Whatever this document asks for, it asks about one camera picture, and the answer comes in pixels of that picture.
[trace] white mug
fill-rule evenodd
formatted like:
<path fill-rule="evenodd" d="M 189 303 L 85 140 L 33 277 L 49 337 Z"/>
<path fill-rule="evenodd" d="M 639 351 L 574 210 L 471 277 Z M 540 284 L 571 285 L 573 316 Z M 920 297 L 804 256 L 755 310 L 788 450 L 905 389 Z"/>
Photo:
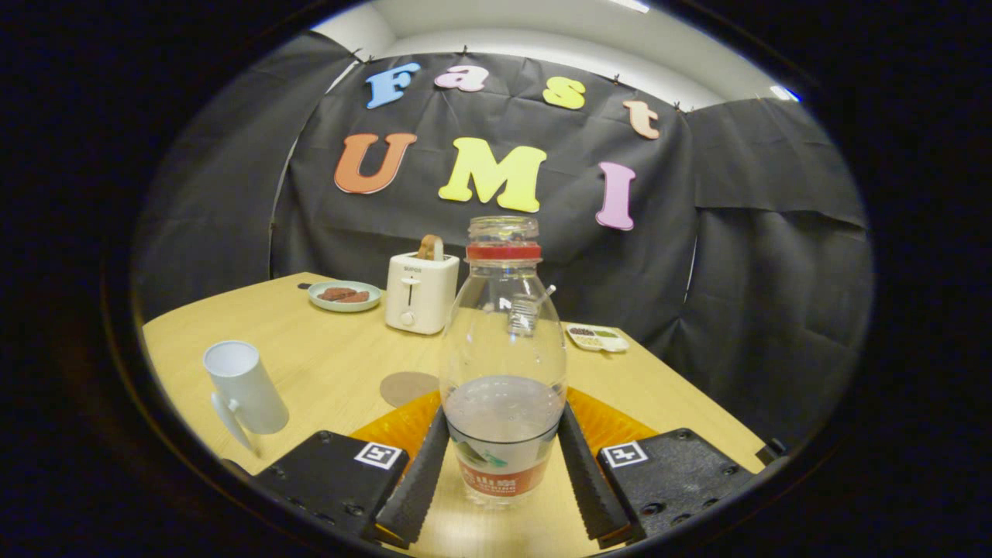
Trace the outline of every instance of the white mug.
<path fill-rule="evenodd" d="M 214 410 L 231 435 L 250 451 L 255 449 L 242 425 L 256 434 L 274 434 L 289 422 L 290 411 L 251 344 L 218 343 L 203 354 L 203 366 L 217 389 L 210 395 Z"/>

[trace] black fabric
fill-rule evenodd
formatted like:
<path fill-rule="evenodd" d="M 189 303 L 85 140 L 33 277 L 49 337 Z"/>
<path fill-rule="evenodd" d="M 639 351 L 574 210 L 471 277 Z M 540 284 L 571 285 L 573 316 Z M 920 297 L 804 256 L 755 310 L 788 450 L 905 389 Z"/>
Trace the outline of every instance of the black fabric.
<path fill-rule="evenodd" d="M 232 83 L 190 126 L 138 233 L 146 319 L 264 281 L 270 270 L 385 287 L 389 258 L 416 250 L 427 233 L 463 256 L 473 216 L 518 214 L 495 197 L 437 195 L 458 154 L 452 142 L 478 137 L 497 161 L 517 146 L 548 154 L 538 173 L 539 272 L 558 286 L 563 320 L 622 328 L 764 439 L 792 446 L 826 418 L 867 329 L 872 257 L 853 181 L 799 103 L 754 99 L 683 114 L 583 70 L 481 54 L 360 65 L 325 93 L 350 62 L 340 46 L 307 35 Z M 366 78 L 409 62 L 421 69 L 403 97 L 366 108 Z M 489 70 L 485 88 L 434 85 L 458 65 Z M 547 104 L 553 75 L 581 81 L 585 105 Z M 627 99 L 659 114 L 660 139 L 631 127 Z M 379 136 L 364 175 L 379 170 L 385 136 L 418 136 L 395 180 L 371 195 L 333 179 L 344 138 L 357 133 Z M 637 174 L 632 230 L 595 220 L 598 164 L 607 161 Z M 466 273 L 462 263 L 459 282 Z"/>
<path fill-rule="evenodd" d="M 867 333 L 872 253 L 857 189 L 798 103 L 736 101 L 686 120 L 698 241 L 661 358 L 792 446 L 827 418 Z"/>
<path fill-rule="evenodd" d="M 269 220 L 286 157 L 353 58 L 306 33 L 217 93 L 163 161 L 134 238 L 146 320 L 269 279 Z"/>
<path fill-rule="evenodd" d="M 416 62 L 421 69 L 399 100 L 366 108 L 368 76 Z M 434 78 L 454 66 L 489 70 L 477 92 L 442 89 Z M 549 77 L 581 81 L 578 110 L 548 104 Z M 623 101 L 648 103 L 661 138 L 648 140 L 630 125 Z M 371 195 L 348 194 L 333 180 L 351 134 L 379 141 L 362 161 L 376 173 L 391 133 L 414 133 L 396 179 Z M 448 253 L 464 256 L 469 220 L 484 214 L 519 214 L 483 204 L 442 200 L 459 137 L 485 139 L 497 161 L 517 146 L 544 150 L 538 172 L 536 217 L 545 261 L 538 271 L 555 284 L 563 320 L 610 324 L 636 339 L 657 340 L 673 326 L 684 297 L 692 257 L 695 212 L 691 152 L 684 118 L 650 95 L 584 70 L 497 55 L 418 55 L 383 60 L 353 70 L 326 95 L 300 136 L 276 212 L 272 265 L 280 275 L 313 271 L 385 287 L 389 258 L 415 251 L 427 233 L 440 235 Z M 601 226 L 604 177 L 600 162 L 629 167 L 634 228 Z M 459 283 L 467 274 L 460 267 Z"/>

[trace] toaster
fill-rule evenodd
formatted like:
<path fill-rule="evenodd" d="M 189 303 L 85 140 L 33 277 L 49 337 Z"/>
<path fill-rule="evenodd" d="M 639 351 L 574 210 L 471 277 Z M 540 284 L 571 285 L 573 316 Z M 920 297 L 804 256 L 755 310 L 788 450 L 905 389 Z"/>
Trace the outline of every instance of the toaster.
<path fill-rule="evenodd" d="M 415 334 L 436 334 L 444 329 L 454 304 L 458 258 L 415 256 L 417 252 L 410 252 L 389 259 L 386 325 Z"/>

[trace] brown coaster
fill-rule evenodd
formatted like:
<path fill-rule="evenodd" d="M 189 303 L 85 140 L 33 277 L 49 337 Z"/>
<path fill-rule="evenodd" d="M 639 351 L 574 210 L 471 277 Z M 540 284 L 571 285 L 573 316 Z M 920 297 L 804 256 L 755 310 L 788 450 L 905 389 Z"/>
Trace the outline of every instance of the brown coaster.
<path fill-rule="evenodd" d="M 436 389 L 437 376 L 423 372 L 396 372 L 379 384 L 379 394 L 394 407 L 406 405 Z"/>

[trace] plastic bottle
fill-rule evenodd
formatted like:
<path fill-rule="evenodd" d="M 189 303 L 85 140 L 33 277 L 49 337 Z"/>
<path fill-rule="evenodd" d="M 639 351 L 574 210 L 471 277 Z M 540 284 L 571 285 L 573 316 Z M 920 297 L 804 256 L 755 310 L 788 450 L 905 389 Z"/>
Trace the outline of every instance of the plastic bottle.
<path fill-rule="evenodd" d="M 467 493 L 519 502 L 544 476 L 564 408 L 564 334 L 538 279 L 538 222 L 476 217 L 442 339 L 440 394 Z"/>

